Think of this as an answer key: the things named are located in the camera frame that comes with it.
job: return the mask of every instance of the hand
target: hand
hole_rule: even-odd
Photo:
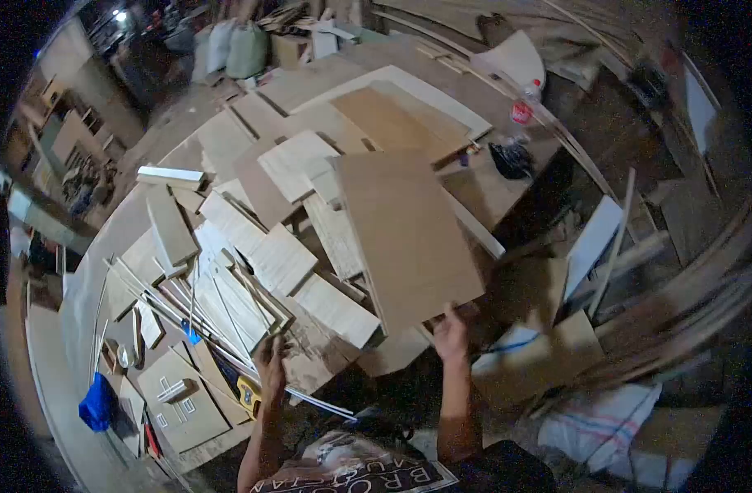
[[[255,348],[253,363],[261,380],[261,399],[264,404],[274,405],[283,398],[285,390],[285,367],[283,358],[291,345],[284,342],[281,334],[269,335]]]
[[[442,362],[469,365],[467,324],[452,307],[445,304],[445,318],[434,327],[434,344]]]

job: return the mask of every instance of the thin wooden strip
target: thin wooden strip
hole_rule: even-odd
[[[598,305],[601,303],[601,298],[603,297],[603,293],[607,291],[607,286],[609,285],[609,276],[612,274],[612,269],[614,269],[614,263],[618,259],[618,255],[620,254],[620,248],[622,247],[622,238],[625,234],[625,227],[627,226],[627,218],[631,213],[631,203],[633,201],[633,189],[634,189],[634,183],[637,180],[637,171],[633,168],[628,168],[628,174],[627,174],[627,185],[625,189],[625,200],[623,201],[623,217],[622,221],[620,221],[620,228],[618,229],[617,236],[614,237],[614,242],[612,243],[612,250],[609,252],[609,261],[607,263],[607,269],[603,273],[603,281],[601,281],[601,285],[598,287],[598,290],[595,291],[595,297],[592,299],[592,303],[590,303],[590,307],[588,309],[588,316],[592,318],[595,315],[595,311],[598,310]]]

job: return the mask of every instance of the workshop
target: workshop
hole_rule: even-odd
[[[678,2],[71,4],[0,150],[64,491],[741,491],[752,144]]]

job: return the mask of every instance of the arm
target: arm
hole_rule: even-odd
[[[285,390],[285,368],[282,358],[287,346],[281,335],[263,340],[255,351],[254,362],[261,378],[262,401],[255,428],[247,445],[239,476],[238,493],[247,493],[259,480],[272,476],[280,468],[282,451],[281,403]]]
[[[482,432],[472,416],[467,326],[450,303],[434,344],[444,365],[436,450],[440,462],[452,464],[482,450]]]

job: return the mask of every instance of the tape measure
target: tape measure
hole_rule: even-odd
[[[245,376],[240,375],[236,380],[236,388],[239,389],[239,402],[250,414],[250,417],[255,419],[258,415],[258,407],[261,405],[261,394],[258,386]]]

